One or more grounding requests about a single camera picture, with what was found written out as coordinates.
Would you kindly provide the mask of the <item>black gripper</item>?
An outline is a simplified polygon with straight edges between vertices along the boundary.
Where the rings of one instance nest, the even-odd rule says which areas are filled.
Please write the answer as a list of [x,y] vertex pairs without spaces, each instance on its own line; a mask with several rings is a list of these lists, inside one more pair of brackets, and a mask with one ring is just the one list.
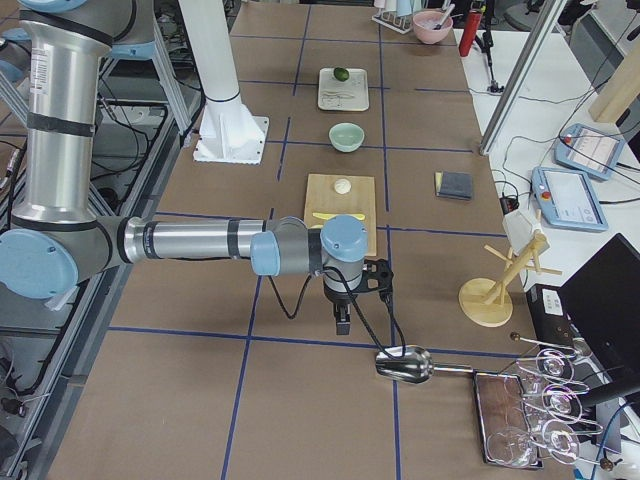
[[336,322],[336,333],[349,335],[351,328],[352,300],[346,292],[333,290],[327,284],[323,285],[325,297],[332,303],[333,315]]

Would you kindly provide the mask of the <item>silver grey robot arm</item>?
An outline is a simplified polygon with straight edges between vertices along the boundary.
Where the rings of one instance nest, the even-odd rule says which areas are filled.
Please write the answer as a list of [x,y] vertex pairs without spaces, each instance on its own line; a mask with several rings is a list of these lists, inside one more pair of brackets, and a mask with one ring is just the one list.
[[255,274],[319,276],[336,330],[347,334],[363,285],[367,232],[348,215],[319,229],[301,220],[187,223],[98,216],[88,206],[99,68],[149,58],[149,1],[25,1],[31,43],[25,196],[1,236],[1,280],[33,299],[65,293],[109,268],[146,259],[247,259]]

